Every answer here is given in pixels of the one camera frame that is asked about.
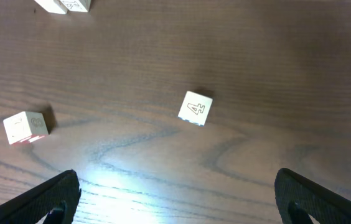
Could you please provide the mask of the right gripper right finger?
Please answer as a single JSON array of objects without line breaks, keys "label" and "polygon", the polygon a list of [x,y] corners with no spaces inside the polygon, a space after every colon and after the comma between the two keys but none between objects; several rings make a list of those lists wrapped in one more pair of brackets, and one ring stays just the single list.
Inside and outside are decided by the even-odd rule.
[{"label": "right gripper right finger", "polygon": [[274,191],[283,223],[351,223],[351,201],[290,169],[278,170]]}]

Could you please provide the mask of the blue number 2 block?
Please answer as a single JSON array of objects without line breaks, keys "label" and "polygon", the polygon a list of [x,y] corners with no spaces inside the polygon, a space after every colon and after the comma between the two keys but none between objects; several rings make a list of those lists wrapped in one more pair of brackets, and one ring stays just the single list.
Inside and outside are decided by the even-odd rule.
[{"label": "blue number 2 block", "polygon": [[60,0],[60,2],[72,12],[88,12],[91,0]]}]

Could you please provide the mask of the red letter I block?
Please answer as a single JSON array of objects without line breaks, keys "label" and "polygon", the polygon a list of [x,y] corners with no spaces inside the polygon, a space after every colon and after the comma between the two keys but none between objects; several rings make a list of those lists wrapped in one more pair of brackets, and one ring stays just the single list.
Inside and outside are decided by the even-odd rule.
[{"label": "red letter I block", "polygon": [[34,0],[49,13],[66,14],[68,9],[59,0]]}]

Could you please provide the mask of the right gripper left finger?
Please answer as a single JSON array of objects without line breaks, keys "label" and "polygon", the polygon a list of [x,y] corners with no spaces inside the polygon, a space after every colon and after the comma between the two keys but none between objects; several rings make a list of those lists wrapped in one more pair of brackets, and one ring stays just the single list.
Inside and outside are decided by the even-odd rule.
[{"label": "right gripper left finger", "polygon": [[80,197],[77,173],[66,170],[0,205],[0,223],[71,223]]}]

